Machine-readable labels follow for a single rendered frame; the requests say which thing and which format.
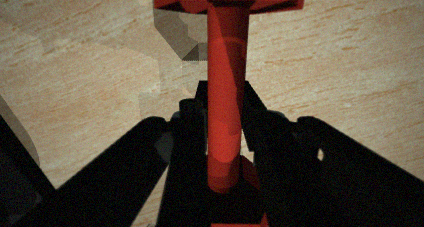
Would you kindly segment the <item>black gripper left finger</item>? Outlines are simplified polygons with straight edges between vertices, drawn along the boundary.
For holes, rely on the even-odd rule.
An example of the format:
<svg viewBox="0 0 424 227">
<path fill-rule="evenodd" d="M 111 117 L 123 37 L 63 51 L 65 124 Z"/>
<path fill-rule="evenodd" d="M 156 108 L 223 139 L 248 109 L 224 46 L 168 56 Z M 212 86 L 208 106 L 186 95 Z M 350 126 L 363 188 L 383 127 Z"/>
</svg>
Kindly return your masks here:
<svg viewBox="0 0 424 227">
<path fill-rule="evenodd" d="M 141 120 L 10 227 L 131 227 L 168 165 L 155 227 L 211 227 L 207 136 L 199 80 L 170 121 Z"/>
</svg>

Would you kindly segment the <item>red dumbbell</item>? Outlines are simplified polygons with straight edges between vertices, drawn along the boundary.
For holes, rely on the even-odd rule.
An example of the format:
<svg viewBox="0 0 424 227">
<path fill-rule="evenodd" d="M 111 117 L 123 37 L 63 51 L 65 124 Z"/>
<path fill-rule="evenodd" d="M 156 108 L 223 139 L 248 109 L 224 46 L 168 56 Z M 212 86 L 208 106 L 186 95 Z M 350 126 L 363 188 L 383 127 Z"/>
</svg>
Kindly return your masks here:
<svg viewBox="0 0 424 227">
<path fill-rule="evenodd" d="M 268 227 L 256 166 L 240 155 L 249 17 L 303 5 L 304 0 L 154 0 L 154 9 L 207 14 L 211 227 Z"/>
</svg>

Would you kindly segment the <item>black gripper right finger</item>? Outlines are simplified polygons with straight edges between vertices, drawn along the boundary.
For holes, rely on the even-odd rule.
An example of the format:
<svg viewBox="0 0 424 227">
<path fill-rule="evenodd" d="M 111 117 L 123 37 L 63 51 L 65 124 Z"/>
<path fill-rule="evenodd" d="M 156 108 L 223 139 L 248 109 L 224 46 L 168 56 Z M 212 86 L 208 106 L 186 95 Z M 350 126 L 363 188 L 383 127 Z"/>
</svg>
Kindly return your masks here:
<svg viewBox="0 0 424 227">
<path fill-rule="evenodd" d="M 323 120 L 267 110 L 248 80 L 242 130 L 268 227 L 424 227 L 424 181 Z"/>
</svg>

